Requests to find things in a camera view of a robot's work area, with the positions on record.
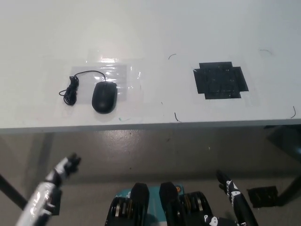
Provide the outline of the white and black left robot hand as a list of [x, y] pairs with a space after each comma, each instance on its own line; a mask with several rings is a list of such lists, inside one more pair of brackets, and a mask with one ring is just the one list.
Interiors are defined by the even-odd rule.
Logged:
[[22, 211], [17, 226], [45, 226], [53, 216], [61, 186], [71, 174], [78, 171], [81, 158], [73, 153], [63, 158], [38, 184]]

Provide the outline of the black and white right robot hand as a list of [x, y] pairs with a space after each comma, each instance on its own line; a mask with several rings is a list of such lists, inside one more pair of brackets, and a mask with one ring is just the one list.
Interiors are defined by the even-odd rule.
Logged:
[[216, 177], [220, 183], [219, 187], [225, 192], [233, 207], [237, 220], [205, 214], [205, 226], [258, 226], [249, 204], [233, 180], [220, 170], [217, 170]]

